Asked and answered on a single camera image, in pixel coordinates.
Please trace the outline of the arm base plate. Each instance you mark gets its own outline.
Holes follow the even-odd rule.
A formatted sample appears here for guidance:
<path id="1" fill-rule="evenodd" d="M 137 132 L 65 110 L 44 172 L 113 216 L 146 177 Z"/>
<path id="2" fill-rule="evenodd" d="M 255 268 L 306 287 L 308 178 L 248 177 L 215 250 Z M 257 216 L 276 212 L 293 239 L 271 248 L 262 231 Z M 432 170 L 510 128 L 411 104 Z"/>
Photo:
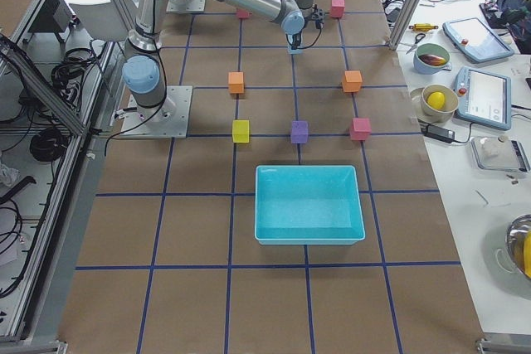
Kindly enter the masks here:
<path id="1" fill-rule="evenodd" d="M 168 0 L 166 11 L 177 14 L 203 13 L 206 0 Z"/>
<path id="2" fill-rule="evenodd" d="M 170 85 L 162 108 L 138 107 L 132 95 L 128 106 L 135 111 L 124 114 L 120 138 L 186 138 L 192 103 L 191 85 Z"/>

